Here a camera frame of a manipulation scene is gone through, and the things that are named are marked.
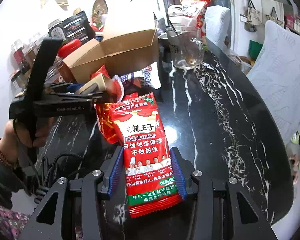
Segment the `person's left hand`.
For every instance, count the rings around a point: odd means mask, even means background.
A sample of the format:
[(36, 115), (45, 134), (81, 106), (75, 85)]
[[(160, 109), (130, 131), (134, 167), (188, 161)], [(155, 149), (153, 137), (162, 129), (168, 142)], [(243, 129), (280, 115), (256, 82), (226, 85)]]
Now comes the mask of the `person's left hand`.
[(23, 124), (19, 124), (17, 121), (15, 123), (11, 120), (8, 121), (0, 139), (0, 152), (9, 163), (16, 163), (19, 154), (19, 144), (27, 147), (45, 146), (54, 122), (55, 118), (43, 119), (43, 124), (37, 128), (36, 139), (32, 141), (29, 131)]

